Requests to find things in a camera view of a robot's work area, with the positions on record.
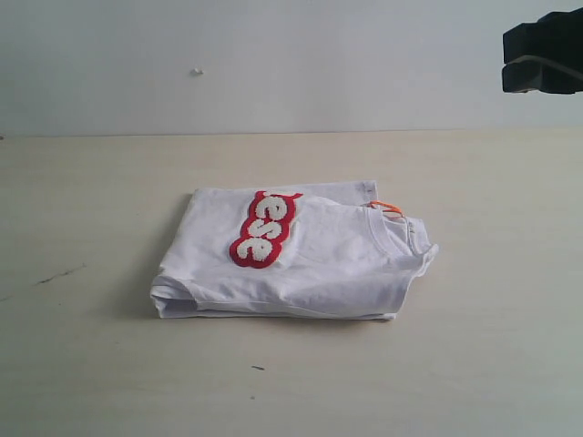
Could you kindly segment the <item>white t-shirt red lettering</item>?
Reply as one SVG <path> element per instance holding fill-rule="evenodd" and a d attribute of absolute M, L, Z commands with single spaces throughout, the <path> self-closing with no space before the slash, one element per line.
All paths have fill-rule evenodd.
<path fill-rule="evenodd" d="M 153 279 L 163 319 L 390 320 L 438 247 L 369 180 L 200 188 Z"/>

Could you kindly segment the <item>orange size tag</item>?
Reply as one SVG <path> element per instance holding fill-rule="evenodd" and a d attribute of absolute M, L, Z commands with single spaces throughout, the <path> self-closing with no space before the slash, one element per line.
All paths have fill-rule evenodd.
<path fill-rule="evenodd" d="M 369 202 L 367 204 L 367 206 L 369 208 L 380 209 L 383 213 L 396 214 L 396 215 L 399 215 L 401 217 L 404 215 L 402 210 L 400 210 L 397 206 L 392 205 L 392 204 L 388 204 L 388 203 L 384 203 L 384 202 L 378 201 L 378 200 L 374 200 L 374 201 Z"/>

